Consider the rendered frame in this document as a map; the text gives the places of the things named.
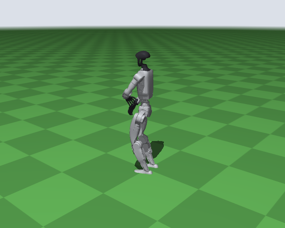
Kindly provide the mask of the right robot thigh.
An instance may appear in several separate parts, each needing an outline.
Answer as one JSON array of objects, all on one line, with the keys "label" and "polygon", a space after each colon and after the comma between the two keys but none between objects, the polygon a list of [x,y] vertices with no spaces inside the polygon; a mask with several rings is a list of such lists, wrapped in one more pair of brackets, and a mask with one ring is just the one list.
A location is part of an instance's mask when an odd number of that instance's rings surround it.
[{"label": "right robot thigh", "polygon": [[[152,110],[151,110],[151,113],[152,113]],[[151,116],[151,113],[150,113],[150,115],[148,117]],[[140,124],[141,124],[141,128],[140,128],[140,132],[139,132],[138,138],[142,142],[142,144],[144,144],[144,143],[148,142],[148,137],[143,133],[145,128],[146,128],[146,125],[147,125],[147,118],[145,118],[144,122],[140,123]]]}]

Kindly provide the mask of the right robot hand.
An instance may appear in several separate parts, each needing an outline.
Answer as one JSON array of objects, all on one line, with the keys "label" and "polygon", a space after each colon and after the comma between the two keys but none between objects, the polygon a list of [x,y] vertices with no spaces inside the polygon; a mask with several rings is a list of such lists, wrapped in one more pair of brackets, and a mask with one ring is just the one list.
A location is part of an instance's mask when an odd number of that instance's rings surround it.
[{"label": "right robot hand", "polygon": [[[136,102],[136,103],[135,103],[135,102]],[[138,104],[137,104],[138,99],[136,99],[135,102],[134,102],[134,105],[133,105],[133,104],[130,105],[130,107],[129,107],[129,109],[128,109],[128,114],[129,114],[129,115],[133,115],[133,110],[134,110],[134,108],[136,107],[136,105],[138,105]]]}]

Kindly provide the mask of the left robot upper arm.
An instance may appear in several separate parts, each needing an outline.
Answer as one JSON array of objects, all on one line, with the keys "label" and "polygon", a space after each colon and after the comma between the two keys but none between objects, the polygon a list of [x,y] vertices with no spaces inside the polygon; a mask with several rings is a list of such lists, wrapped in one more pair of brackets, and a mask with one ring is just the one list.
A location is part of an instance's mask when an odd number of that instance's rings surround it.
[{"label": "left robot upper arm", "polygon": [[144,77],[145,75],[143,73],[136,73],[124,94],[126,96],[130,96],[133,93],[132,90],[143,80]]}]

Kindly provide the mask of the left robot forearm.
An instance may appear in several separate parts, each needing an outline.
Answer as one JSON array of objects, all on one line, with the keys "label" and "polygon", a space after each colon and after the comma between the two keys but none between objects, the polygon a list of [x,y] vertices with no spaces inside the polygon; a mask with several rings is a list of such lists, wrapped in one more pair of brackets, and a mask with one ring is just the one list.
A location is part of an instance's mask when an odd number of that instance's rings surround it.
[{"label": "left robot forearm", "polygon": [[[125,89],[124,92],[125,92],[126,90],[127,90],[127,89]],[[129,98],[128,96],[126,96],[126,95],[124,94],[124,92],[123,92],[123,95],[122,95],[123,99]]]}]

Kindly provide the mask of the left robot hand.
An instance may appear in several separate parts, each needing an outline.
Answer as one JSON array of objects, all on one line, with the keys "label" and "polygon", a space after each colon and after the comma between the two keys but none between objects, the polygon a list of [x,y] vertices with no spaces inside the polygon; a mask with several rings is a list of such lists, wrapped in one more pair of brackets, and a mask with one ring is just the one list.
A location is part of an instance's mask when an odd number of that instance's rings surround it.
[{"label": "left robot hand", "polygon": [[[133,101],[135,102],[135,100],[134,100],[133,98],[136,100],[136,98],[133,97],[133,96],[129,96],[129,98],[126,99],[126,101],[127,101],[127,103],[128,103],[129,106],[130,106],[130,104],[132,105]],[[133,101],[132,101],[132,100],[133,100]],[[129,104],[129,102],[130,102],[130,104]],[[132,102],[132,103],[131,103],[131,102]],[[135,103],[136,103],[136,102],[135,102]],[[133,103],[133,105],[134,105],[134,103]]]}]

